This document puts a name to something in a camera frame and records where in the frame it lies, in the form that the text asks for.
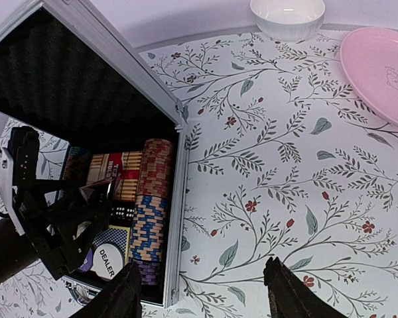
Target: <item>floral tablecloth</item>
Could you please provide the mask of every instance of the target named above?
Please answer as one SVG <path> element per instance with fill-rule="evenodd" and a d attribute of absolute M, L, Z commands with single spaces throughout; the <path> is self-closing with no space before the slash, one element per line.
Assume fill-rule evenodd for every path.
<path fill-rule="evenodd" d="M 345 34 L 234 34 L 142 53 L 183 100 L 190 149 L 180 301 L 143 317 L 269 317 L 270 256 L 345 315 L 398 317 L 398 128 L 347 84 Z M 38 173 L 57 178 L 65 148 L 43 134 Z M 78 308 L 42 264 L 0 286 L 0 317 Z"/>

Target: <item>red bud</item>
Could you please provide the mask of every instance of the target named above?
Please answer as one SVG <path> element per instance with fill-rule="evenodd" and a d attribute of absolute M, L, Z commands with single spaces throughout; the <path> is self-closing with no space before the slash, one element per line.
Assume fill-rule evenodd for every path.
<path fill-rule="evenodd" d="M 290 219 L 289 221 L 287 221 L 286 223 L 287 228 L 292 227 L 293 223 L 295 223 L 294 219 Z"/>

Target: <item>open case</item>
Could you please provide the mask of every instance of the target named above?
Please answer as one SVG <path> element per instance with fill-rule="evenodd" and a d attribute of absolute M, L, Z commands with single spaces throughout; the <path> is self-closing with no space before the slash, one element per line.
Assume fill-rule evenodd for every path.
<path fill-rule="evenodd" d="M 0 112 L 94 154 L 138 150 L 149 138 L 176 146 L 164 279 L 143 298 L 161 307 L 178 299 L 188 155 L 180 109 L 88 0 L 26 0 L 0 27 Z M 76 272 L 64 280 L 92 295 L 106 284 Z"/>

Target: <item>black foam lining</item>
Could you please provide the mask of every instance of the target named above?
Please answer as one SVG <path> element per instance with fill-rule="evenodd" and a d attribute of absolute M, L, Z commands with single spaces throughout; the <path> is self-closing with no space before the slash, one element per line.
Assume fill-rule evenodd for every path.
<path fill-rule="evenodd" d="M 99 131 L 109 140 L 139 118 L 174 127 L 44 9 L 0 42 L 0 111 L 70 141 Z"/>

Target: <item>bowl rim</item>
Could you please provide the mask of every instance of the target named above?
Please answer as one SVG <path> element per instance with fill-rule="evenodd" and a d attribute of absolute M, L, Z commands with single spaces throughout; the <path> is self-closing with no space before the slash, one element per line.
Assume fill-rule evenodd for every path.
<path fill-rule="evenodd" d="M 316 2 L 319 2 L 319 3 L 323 4 L 323 10 L 322 10 L 322 12 L 321 12 L 321 15 L 319 15 L 319 16 L 317 16 L 315 19 L 309 20 L 309 21 L 307 21 L 307 22 L 300 22 L 300 23 L 281 23 L 281 22 L 278 22 L 278 21 L 274 21 L 274 20 L 272 20 L 272 19 L 263 18 L 263 17 L 261 17 L 260 15 L 258 15 L 258 14 L 252 9 L 252 4 L 255 3 L 255 2 L 258 2 L 258 1 L 262 1 L 262 0 L 251 0 L 251 1 L 249 2 L 249 8 L 251 9 L 252 13 L 253 13 L 256 17 L 258 17 L 258 18 L 260 18 L 260 19 L 263 19 L 264 21 L 268 21 L 268 22 L 271 22 L 271 23 L 277 23 L 277 24 L 279 24 L 279 25 L 305 25 L 305 24 L 308 24 L 308 23 L 314 23 L 314 22 L 318 21 L 318 20 L 325 14 L 325 12 L 326 12 L 326 4 L 324 3 L 323 0 L 313 0 L 313 1 L 316 1 Z"/>

